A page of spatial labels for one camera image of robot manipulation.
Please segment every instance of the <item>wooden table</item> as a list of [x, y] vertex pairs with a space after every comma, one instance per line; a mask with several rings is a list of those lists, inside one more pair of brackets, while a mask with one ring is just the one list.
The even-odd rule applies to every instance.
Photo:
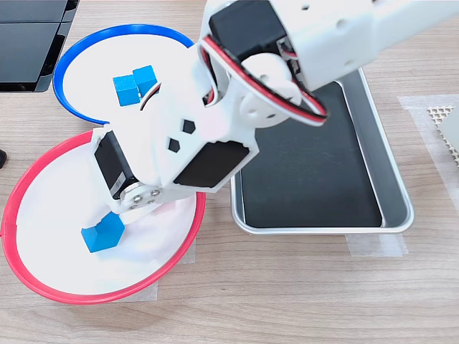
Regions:
[[[84, 1], [66, 48], [105, 27], [166, 25], [192, 39], [203, 1]], [[0, 343], [459, 343], [459, 216], [400, 95], [459, 93], [459, 19], [365, 68], [416, 210], [403, 258], [351, 257], [344, 236], [249, 236], [229, 188], [208, 196], [196, 264], [155, 302], [75, 307], [29, 291], [0, 258]], [[0, 94], [0, 213], [41, 154], [92, 125], [49, 90]]]

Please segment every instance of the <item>red and black wire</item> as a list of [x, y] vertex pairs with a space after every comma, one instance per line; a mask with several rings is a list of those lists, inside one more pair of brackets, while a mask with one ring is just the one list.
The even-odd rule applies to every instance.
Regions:
[[[248, 72], [241, 63], [231, 55], [224, 47], [221, 47], [219, 43], [215, 41], [212, 36], [207, 36], [203, 39], [206, 43], [207, 48], [215, 53], [222, 61], [230, 68], [230, 74], [235, 73], [240, 77], [243, 82], [250, 86], [258, 95], [264, 97], [268, 102], [282, 108], [292, 117], [298, 116], [310, 124], [322, 125], [327, 117], [328, 113], [325, 106], [321, 101], [309, 92], [302, 84], [298, 81], [295, 74], [293, 73], [293, 81], [301, 90], [301, 94], [307, 106], [311, 109], [305, 109], [304, 107], [293, 104], [290, 100], [285, 99], [282, 95], [279, 95], [276, 91], [271, 90], [265, 84], [263, 84], [258, 78]], [[202, 50], [209, 57], [209, 52], [202, 47]]]

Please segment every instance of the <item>blue cube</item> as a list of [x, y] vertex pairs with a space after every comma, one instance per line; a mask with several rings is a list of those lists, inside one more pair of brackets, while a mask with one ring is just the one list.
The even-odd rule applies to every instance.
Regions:
[[110, 212], [96, 226], [83, 228], [81, 235], [89, 252], [94, 253], [116, 247], [123, 236], [123, 232], [124, 224], [119, 215]]
[[133, 71], [133, 74], [142, 97], [145, 97], [147, 92], [158, 82], [152, 66], [138, 68]]
[[115, 85], [116, 94], [121, 106], [138, 104], [141, 102], [133, 75], [114, 77], [113, 84]]

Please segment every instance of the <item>black device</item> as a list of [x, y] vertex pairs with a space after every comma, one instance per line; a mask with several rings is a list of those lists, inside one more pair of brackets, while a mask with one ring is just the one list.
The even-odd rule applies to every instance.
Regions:
[[105, 134], [94, 155], [113, 199], [120, 199], [125, 188], [138, 182], [113, 131]]
[[6, 158], [7, 158], [6, 152], [0, 149], [0, 168], [2, 168], [3, 165], [5, 164]]
[[280, 54], [278, 41], [287, 36], [268, 0], [244, 0], [225, 7], [209, 21], [212, 36], [239, 61], [262, 52]]

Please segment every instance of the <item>cable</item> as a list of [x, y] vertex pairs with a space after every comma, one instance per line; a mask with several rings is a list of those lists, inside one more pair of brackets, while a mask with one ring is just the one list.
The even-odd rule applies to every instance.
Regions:
[[233, 78], [244, 84], [250, 91], [254, 92], [258, 97], [270, 103], [274, 108], [290, 117], [297, 118], [309, 125], [323, 125], [328, 117], [328, 113], [321, 102], [307, 91], [301, 83], [293, 77], [293, 81], [297, 83], [301, 90], [303, 99], [308, 107], [315, 112], [311, 112], [300, 106], [297, 106], [285, 99], [275, 91], [266, 87], [258, 78], [250, 74], [234, 57], [232, 57], [225, 49], [218, 45], [212, 36], [207, 36], [201, 41], [202, 49], [215, 58], [223, 68], [225, 68]]
[[211, 90], [209, 92], [209, 95], [207, 96], [207, 104], [206, 106], [213, 106], [217, 103], [218, 101], [218, 87], [217, 87], [217, 76], [215, 75], [215, 71], [212, 68], [212, 63], [210, 61], [210, 56], [206, 52], [205, 49], [201, 48], [201, 58], [204, 61], [205, 65], [207, 66], [207, 73], [209, 74], [210, 78], [210, 85], [211, 85]]
[[142, 99], [141, 111], [145, 107], [146, 103], [150, 100], [150, 98], [153, 97], [156, 93], [158, 93], [160, 89], [161, 89], [161, 83], [158, 82], [146, 93], [145, 97], [143, 97]]

